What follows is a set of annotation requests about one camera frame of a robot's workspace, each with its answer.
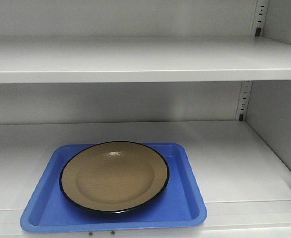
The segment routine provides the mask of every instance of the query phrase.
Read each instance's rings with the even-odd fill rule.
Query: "lower shelf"
[[[173,142],[186,149],[208,215],[202,226],[172,229],[169,236],[285,226],[291,236],[291,172],[239,121],[0,125],[0,236],[30,237],[19,219],[55,149],[112,140]],[[127,237],[144,232],[120,231]]]

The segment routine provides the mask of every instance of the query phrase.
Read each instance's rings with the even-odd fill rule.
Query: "cabinet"
[[[110,140],[184,146],[208,210],[115,236],[291,237],[291,1],[0,1],[0,237],[46,236],[52,152]]]

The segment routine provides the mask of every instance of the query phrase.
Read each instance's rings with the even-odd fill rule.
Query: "tray rim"
[[[20,219],[21,228],[30,233],[65,233],[65,232],[90,232],[90,231],[109,231],[109,230],[132,230],[132,229],[151,229],[151,228],[181,228],[181,227],[195,227],[202,224],[207,217],[207,209],[203,201],[202,195],[200,193],[195,175],[192,171],[190,162],[188,160],[187,153],[185,149],[177,143],[140,143],[146,146],[173,146],[179,150],[181,154],[183,164],[185,166],[186,174],[190,186],[195,191],[193,193],[194,200],[199,209],[199,214],[196,218],[191,220],[180,220],[180,221],[146,221],[146,222],[109,222],[109,223],[91,223],[91,224],[81,224],[81,225],[57,225],[57,226],[35,226],[29,222],[29,218],[32,211],[36,205],[38,196],[40,195],[42,189],[45,186],[47,176],[51,173],[54,168],[55,161],[57,160],[57,155],[65,148],[78,147],[78,146],[93,146],[96,144],[68,144],[57,148],[51,155],[47,166],[45,167],[37,186],[31,195],[29,202],[27,203],[25,210]]]

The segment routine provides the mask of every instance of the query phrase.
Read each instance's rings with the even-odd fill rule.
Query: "shelf bracket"
[[[235,115],[236,120],[239,120],[239,121],[245,120],[246,112],[248,110],[251,88],[252,88],[252,81],[242,82],[239,101],[238,101],[238,107],[237,107],[236,115]]]
[[[269,0],[257,0],[251,36],[262,36]]]

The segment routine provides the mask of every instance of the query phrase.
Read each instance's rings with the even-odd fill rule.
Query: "plate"
[[[60,187],[83,209],[120,213],[156,198],[168,180],[169,167],[157,151],[135,142],[113,141],[75,155],[61,172]]]

